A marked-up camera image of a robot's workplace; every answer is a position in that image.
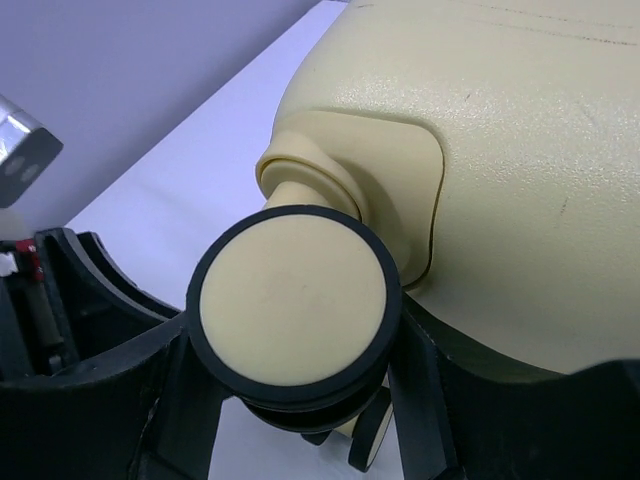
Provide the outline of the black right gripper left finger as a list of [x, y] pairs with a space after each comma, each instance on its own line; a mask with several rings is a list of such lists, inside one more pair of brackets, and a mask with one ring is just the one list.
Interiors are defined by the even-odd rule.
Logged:
[[52, 377], [1, 385], [4, 479], [205, 479], [227, 393], [166, 322]]

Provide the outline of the yellow hard-shell suitcase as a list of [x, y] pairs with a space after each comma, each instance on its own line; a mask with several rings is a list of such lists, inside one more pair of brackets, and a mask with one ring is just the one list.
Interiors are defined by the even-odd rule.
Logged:
[[639, 5], [354, 1], [256, 164], [264, 206], [190, 282], [199, 360], [368, 468], [410, 297], [563, 375], [639, 363]]

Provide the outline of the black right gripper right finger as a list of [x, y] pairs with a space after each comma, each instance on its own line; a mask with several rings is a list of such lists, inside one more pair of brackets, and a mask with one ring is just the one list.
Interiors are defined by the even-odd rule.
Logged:
[[563, 375], [502, 355], [410, 297], [390, 365], [408, 479], [635, 479], [639, 363]]

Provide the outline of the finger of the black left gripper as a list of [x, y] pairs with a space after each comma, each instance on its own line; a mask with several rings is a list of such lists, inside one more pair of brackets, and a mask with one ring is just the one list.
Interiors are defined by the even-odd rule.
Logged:
[[94, 232], [59, 231], [59, 290], [82, 360], [174, 318], [179, 310], [140, 289]]

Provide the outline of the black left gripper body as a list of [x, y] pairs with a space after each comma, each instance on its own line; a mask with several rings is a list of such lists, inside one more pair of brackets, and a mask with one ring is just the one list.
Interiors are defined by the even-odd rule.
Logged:
[[1, 378], [53, 376], [80, 360], [46, 231], [1, 242]]

